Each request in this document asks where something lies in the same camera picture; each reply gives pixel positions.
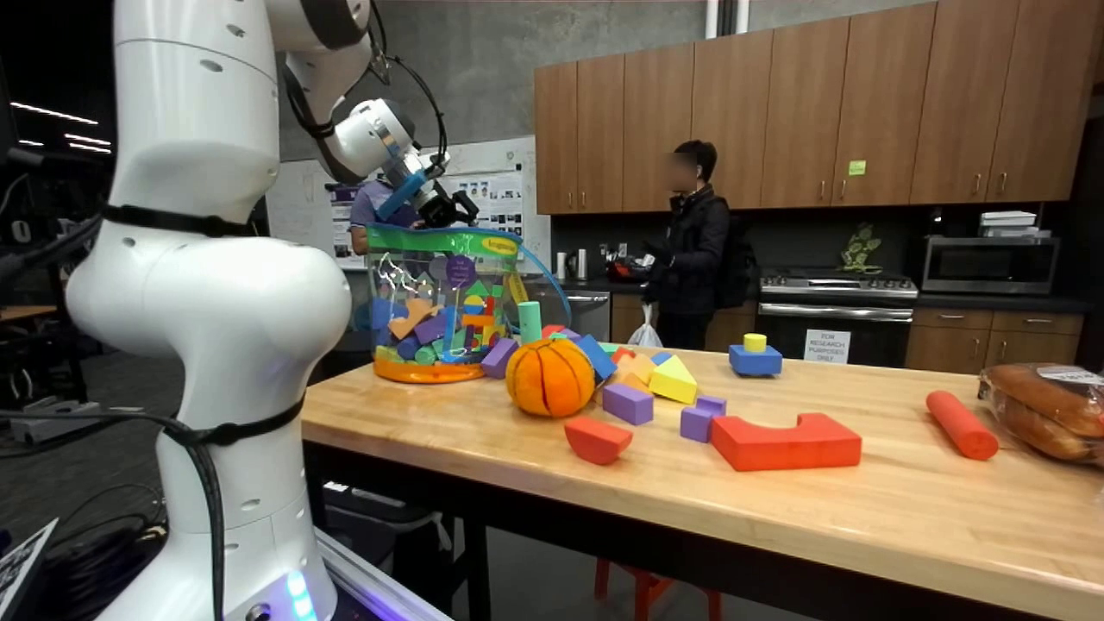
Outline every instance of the microwave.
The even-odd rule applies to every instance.
[[[1045,296],[1060,266],[1060,239],[929,233],[923,249],[918,287],[926,292]]]

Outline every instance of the chair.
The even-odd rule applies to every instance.
[[[643,572],[625,564],[625,572],[633,572],[633,616],[635,621],[654,621],[654,605],[666,593],[666,586],[674,579],[657,576],[657,572]],[[611,562],[599,560],[594,564],[594,596],[605,601],[611,593]],[[704,591],[708,596],[708,621],[723,621],[723,593],[717,591]]]

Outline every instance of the ceiling light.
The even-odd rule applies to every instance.
[[[88,143],[88,140],[68,140],[72,150],[97,150],[97,156],[112,156],[112,148],[101,143]]]
[[[63,112],[63,109],[34,107],[34,102],[24,102],[24,100],[10,100],[10,107],[14,109],[29,109],[29,112],[42,112],[42,118],[63,118],[68,124],[101,124],[97,118]]]
[[[88,140],[88,143],[105,143],[105,148],[112,148],[112,140],[95,139],[95,135],[68,135],[68,130],[67,130],[67,139],[68,139],[68,140]]]

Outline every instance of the gray wall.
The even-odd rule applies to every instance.
[[[535,69],[704,36],[704,0],[375,0],[392,55],[431,85],[449,140],[533,135]],[[784,26],[932,0],[749,0],[749,26]],[[387,95],[413,112],[421,143],[440,143],[434,118],[413,78],[367,81],[350,100]],[[285,109],[285,161],[315,143]]]

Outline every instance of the wooden table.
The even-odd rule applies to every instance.
[[[739,380],[725,354],[679,354],[700,394],[729,396],[729,410],[749,422],[786,429],[804,410],[832,415],[863,434],[863,462],[734,471],[710,446],[679,438],[679,402],[657,400],[657,422],[635,429],[625,460],[605,468],[569,452],[559,422],[519,415],[500,380],[403,387],[375,380],[370,365],[312,387],[308,460],[315,446],[381,468],[400,465],[392,475],[440,475],[431,491],[446,496],[464,486],[473,511],[492,502],[481,492],[500,491],[541,499],[546,511],[625,516],[885,586],[1041,616],[1104,616],[1104,475],[1056,465],[1011,438],[1002,438],[991,462],[960,460],[926,418],[926,396],[952,391],[975,402],[976,376],[786,363],[779,380]],[[635,560],[635,546],[601,552]]]

